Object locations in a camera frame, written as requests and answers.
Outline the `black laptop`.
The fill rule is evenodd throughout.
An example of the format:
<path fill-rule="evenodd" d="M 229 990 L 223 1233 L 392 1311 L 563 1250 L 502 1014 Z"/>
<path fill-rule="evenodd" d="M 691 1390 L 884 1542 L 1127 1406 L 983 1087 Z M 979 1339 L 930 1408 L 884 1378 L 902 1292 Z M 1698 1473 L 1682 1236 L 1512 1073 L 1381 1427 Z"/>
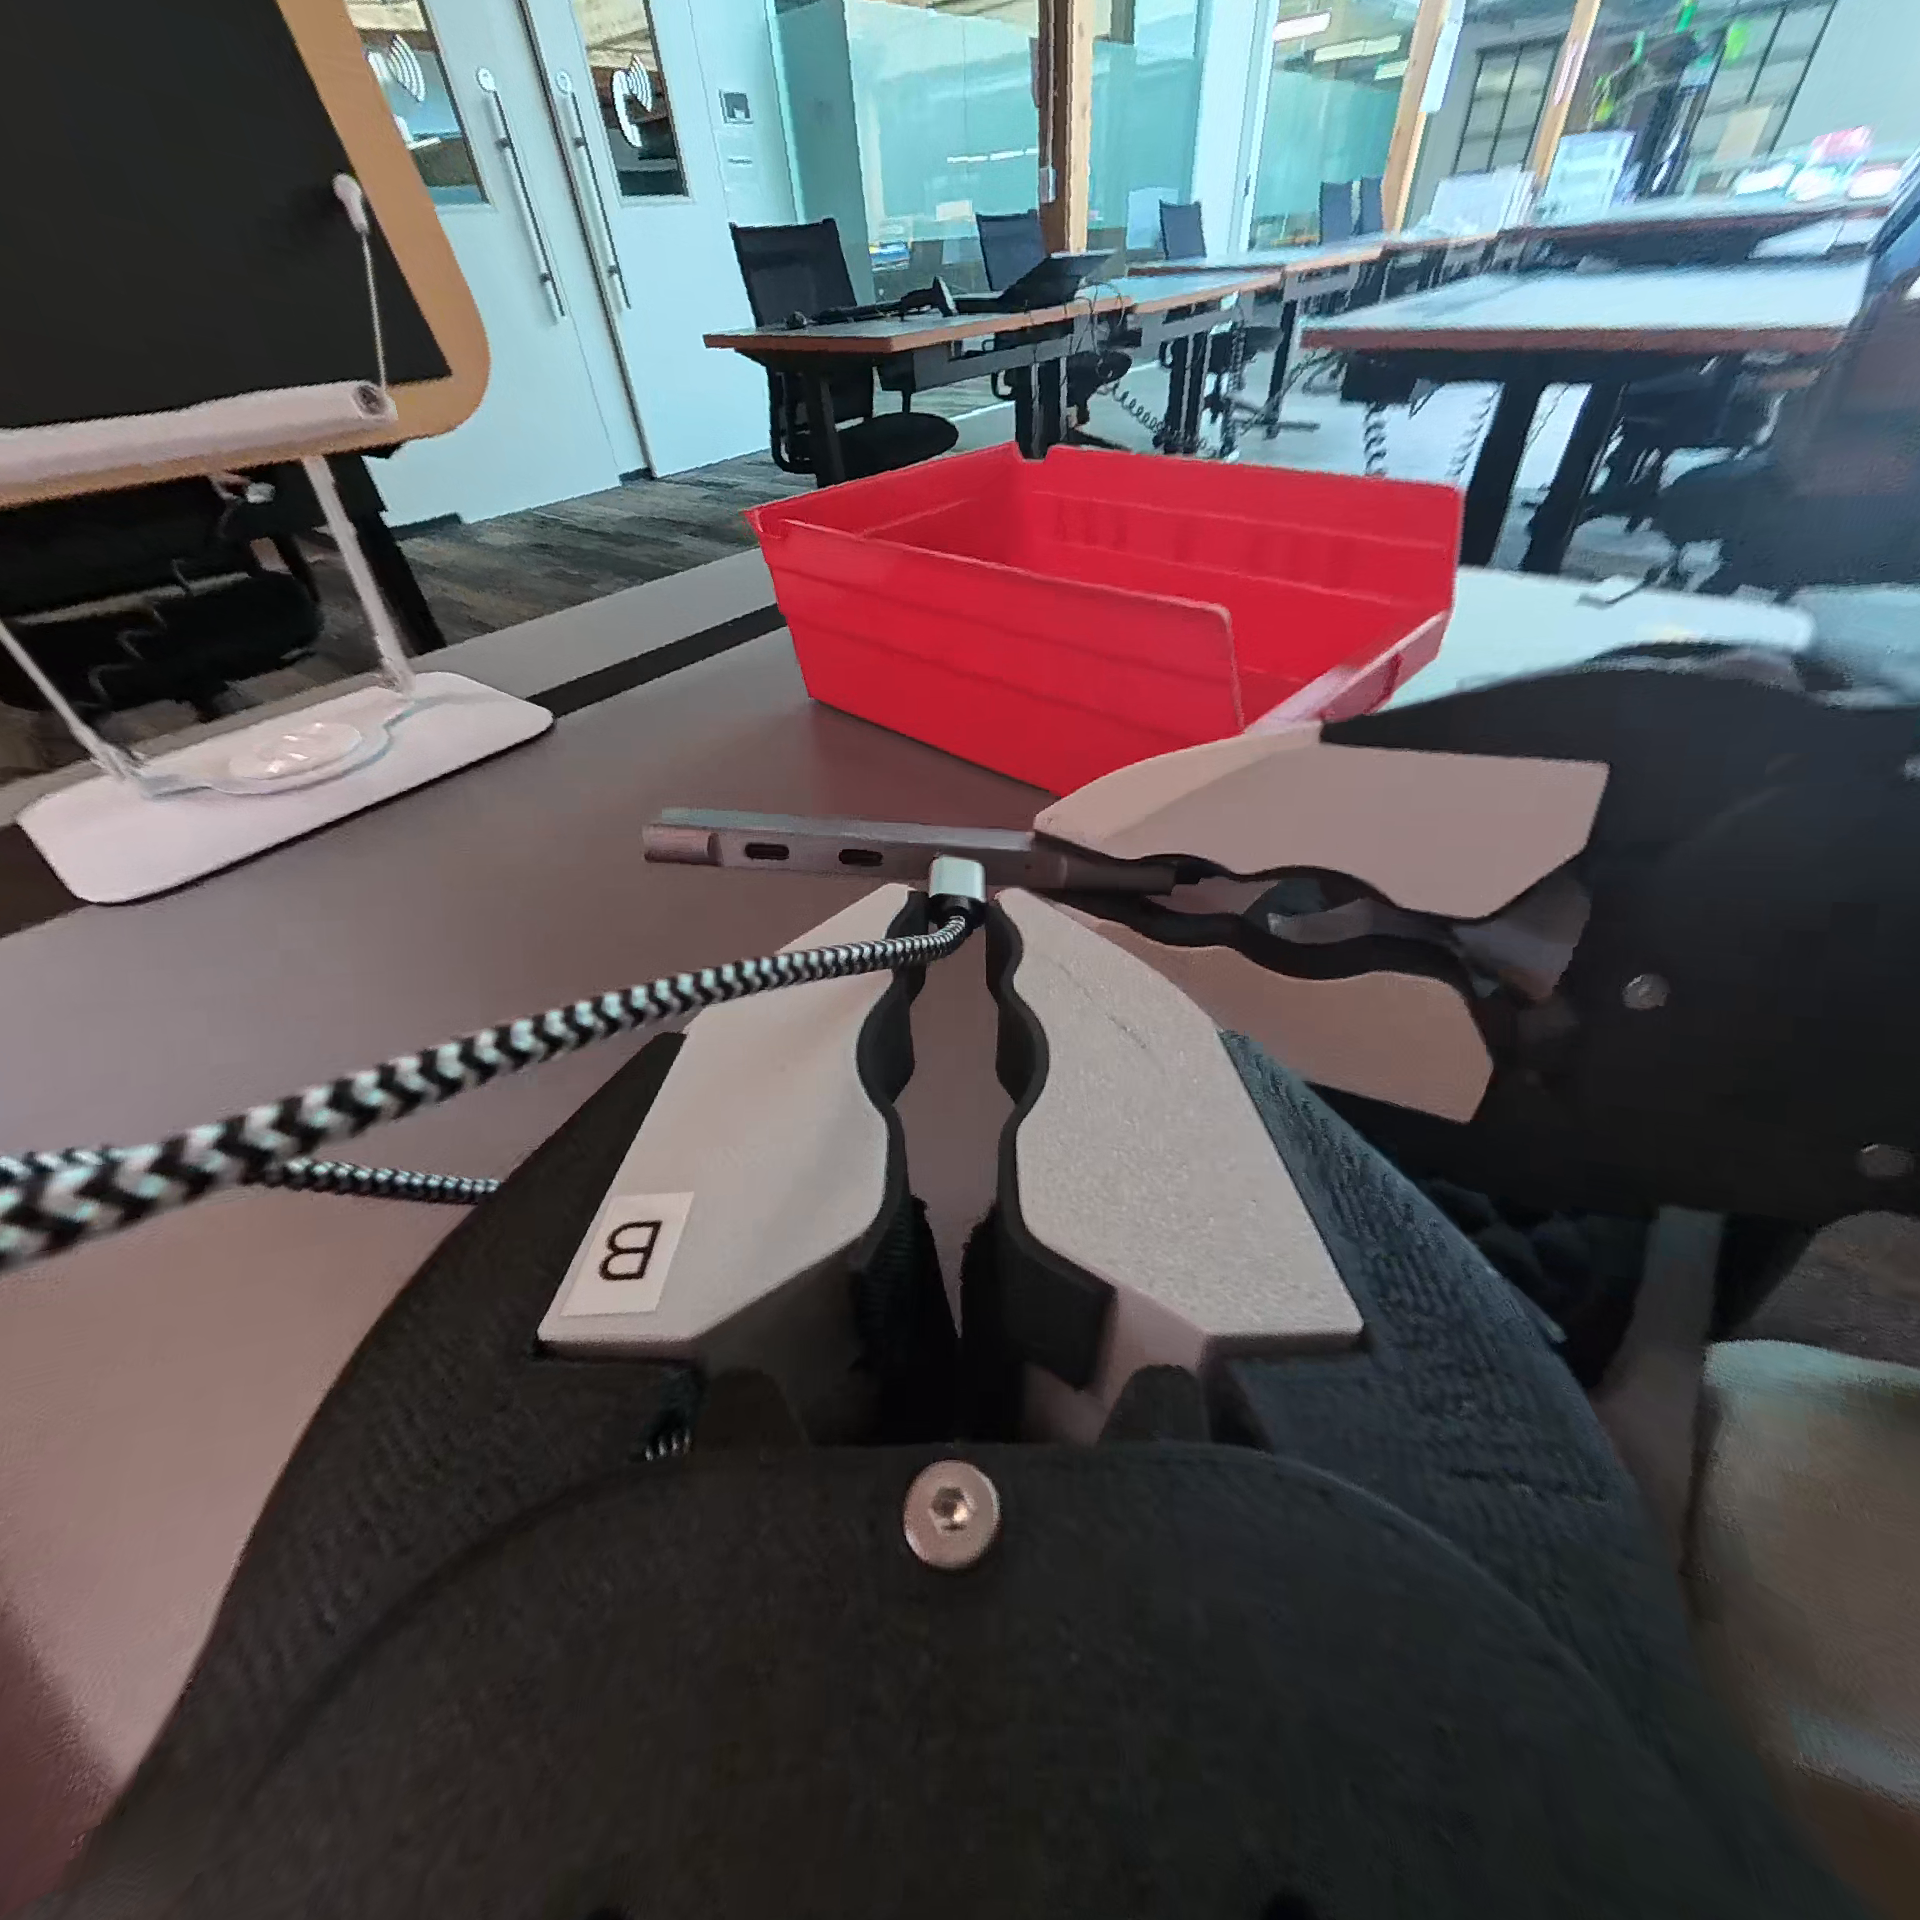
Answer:
<path fill-rule="evenodd" d="M 957 317 L 997 317 L 1065 307 L 1103 285 L 1109 279 L 1111 262 L 1109 252 L 1050 252 L 1004 289 L 955 293 L 951 313 Z"/>

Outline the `large red plastic bin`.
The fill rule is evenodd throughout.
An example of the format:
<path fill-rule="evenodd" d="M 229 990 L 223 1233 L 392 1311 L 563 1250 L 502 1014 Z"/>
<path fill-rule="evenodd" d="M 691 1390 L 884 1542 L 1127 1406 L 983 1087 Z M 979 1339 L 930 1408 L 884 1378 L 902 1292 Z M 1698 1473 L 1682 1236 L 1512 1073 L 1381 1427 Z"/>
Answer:
<path fill-rule="evenodd" d="M 1463 516 L 1447 484 L 999 445 L 746 520 L 815 703 L 1065 795 L 1379 709 L 1438 654 Z"/>

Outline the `white base mat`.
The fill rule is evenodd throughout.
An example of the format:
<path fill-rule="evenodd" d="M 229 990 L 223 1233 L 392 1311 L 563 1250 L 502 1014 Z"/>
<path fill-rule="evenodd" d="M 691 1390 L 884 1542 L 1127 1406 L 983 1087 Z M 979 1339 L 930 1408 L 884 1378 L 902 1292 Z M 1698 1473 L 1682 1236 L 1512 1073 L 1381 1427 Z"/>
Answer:
<path fill-rule="evenodd" d="M 449 671 L 215 732 L 28 803 L 20 827 L 87 904 L 154 900 L 530 744 L 553 717 Z"/>

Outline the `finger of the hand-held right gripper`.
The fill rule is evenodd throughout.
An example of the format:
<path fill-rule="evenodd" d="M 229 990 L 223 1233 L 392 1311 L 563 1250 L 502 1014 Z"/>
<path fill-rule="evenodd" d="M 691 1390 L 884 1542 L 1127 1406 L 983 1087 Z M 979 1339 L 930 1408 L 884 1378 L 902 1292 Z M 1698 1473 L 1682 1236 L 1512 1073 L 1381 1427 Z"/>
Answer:
<path fill-rule="evenodd" d="M 1355 884 L 1103 890 L 1103 933 L 1312 1085 L 1469 1120 L 1495 1077 L 1440 923 Z"/>
<path fill-rule="evenodd" d="M 1156 953 L 1548 1002 L 1591 915 L 1575 868 L 1609 778 L 1597 758 L 1251 732 L 1048 803 L 1034 835 L 1060 876 L 1032 886 Z"/>

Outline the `grey usb-c hub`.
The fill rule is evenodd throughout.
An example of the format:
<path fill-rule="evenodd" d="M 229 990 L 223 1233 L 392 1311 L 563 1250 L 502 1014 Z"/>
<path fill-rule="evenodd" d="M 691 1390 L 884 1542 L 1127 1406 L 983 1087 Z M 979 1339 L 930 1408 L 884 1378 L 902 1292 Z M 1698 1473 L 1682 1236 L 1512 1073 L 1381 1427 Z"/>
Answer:
<path fill-rule="evenodd" d="M 977 864 L 993 890 L 1154 898 L 1184 882 L 1176 860 L 1123 860 L 1032 829 L 670 807 L 642 831 L 644 858 L 721 870 L 926 880 L 941 858 Z"/>

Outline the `glass door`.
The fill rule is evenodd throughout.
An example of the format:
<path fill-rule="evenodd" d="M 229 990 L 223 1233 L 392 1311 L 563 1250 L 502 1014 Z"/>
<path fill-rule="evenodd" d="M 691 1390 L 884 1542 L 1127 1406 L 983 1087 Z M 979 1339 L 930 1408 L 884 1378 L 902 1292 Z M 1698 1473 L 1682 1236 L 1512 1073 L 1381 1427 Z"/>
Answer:
<path fill-rule="evenodd" d="M 372 463 L 388 518 L 512 516 L 616 478 L 540 201 L 510 4 L 349 2 L 351 21 L 485 323 L 487 392 L 457 429 Z"/>
<path fill-rule="evenodd" d="M 630 356 L 632 297 L 589 136 L 589 61 L 581 23 L 571 4 L 565 2 L 528 2 L 520 10 L 534 61 L 540 67 L 548 116 L 563 155 L 573 220 L 581 228 L 589 260 L 597 323 L 605 335 L 605 356 L 613 368 L 618 409 L 624 417 L 624 423 L 611 433 L 613 445 L 618 453 L 630 451 L 634 455 L 622 467 L 626 478 L 656 478 L 660 467 Z"/>

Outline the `wooden top desk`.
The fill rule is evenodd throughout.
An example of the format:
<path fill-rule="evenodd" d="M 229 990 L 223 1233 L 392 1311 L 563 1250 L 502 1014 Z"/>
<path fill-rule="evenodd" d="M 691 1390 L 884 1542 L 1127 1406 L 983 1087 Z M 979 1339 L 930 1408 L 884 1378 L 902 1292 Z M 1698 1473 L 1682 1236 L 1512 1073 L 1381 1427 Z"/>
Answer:
<path fill-rule="evenodd" d="M 1284 268 L 1217 268 L 1121 275 L 1071 305 L 1030 315 L 957 317 L 922 303 L 904 315 L 804 321 L 707 333 L 707 348 L 731 350 L 770 384 L 770 451 L 786 472 L 819 488 L 880 470 L 882 453 L 916 451 L 922 429 L 912 403 L 926 392 L 1006 374 L 1016 413 L 1016 447 L 1040 459 L 1063 439 L 1065 350 L 1091 323 L 1107 344 L 1162 360 L 1168 402 L 1154 419 L 1154 449 L 1197 451 L 1209 344 L 1239 333 L 1256 303 L 1286 287 Z"/>
<path fill-rule="evenodd" d="M 1499 388 L 1465 492 L 1467 567 L 1495 563 L 1542 398 L 1583 388 L 1520 561 L 1522 571 L 1556 573 L 1631 386 L 1715 360 L 1816 362 L 1843 342 L 1869 279 L 1867 258 L 1485 274 L 1310 323 L 1300 344 L 1341 356 L 1343 392 L 1363 405 L 1398 405 L 1418 382 Z"/>

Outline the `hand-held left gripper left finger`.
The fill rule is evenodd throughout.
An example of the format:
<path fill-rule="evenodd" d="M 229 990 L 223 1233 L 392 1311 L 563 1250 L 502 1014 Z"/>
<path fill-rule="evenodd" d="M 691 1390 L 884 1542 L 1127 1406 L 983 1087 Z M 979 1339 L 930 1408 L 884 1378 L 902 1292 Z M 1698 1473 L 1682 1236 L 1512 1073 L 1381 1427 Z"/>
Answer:
<path fill-rule="evenodd" d="M 934 929 L 882 884 L 784 949 L 878 957 L 711 1006 L 589 1217 L 538 1337 L 709 1372 L 945 1372 L 955 1329 L 908 1185 L 900 1093 Z"/>

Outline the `person's light clothing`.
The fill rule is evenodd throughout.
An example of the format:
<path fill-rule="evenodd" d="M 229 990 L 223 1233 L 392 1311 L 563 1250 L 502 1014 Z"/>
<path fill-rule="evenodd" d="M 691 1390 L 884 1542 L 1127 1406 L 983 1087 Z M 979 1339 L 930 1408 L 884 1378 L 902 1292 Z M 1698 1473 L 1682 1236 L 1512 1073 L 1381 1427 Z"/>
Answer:
<path fill-rule="evenodd" d="M 1696 1642 L 1837 1871 L 1916 1914 L 1916 1368 L 1743 1339 L 1703 1380 Z"/>

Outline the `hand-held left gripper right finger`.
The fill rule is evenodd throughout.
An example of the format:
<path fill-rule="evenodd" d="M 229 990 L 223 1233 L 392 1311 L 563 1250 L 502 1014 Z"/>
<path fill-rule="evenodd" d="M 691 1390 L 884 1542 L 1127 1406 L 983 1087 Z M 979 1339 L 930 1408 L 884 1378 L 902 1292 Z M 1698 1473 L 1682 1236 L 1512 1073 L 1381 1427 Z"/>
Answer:
<path fill-rule="evenodd" d="M 1215 1020 L 1032 892 L 1002 892 L 985 935 L 1010 1112 L 963 1282 L 971 1361 L 1014 1388 L 1125 1388 L 1355 1353 L 1357 1298 Z"/>

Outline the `tablet with tan rim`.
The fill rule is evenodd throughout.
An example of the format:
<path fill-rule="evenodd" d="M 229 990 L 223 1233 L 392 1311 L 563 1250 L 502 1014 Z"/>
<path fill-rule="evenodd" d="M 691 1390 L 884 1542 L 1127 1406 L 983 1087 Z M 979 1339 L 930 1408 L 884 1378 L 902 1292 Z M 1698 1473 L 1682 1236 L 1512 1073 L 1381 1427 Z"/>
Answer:
<path fill-rule="evenodd" d="M 6 427 L 374 374 L 360 181 L 398 405 L 321 451 L 439 437 L 490 350 L 347 4 L 4 4 Z"/>

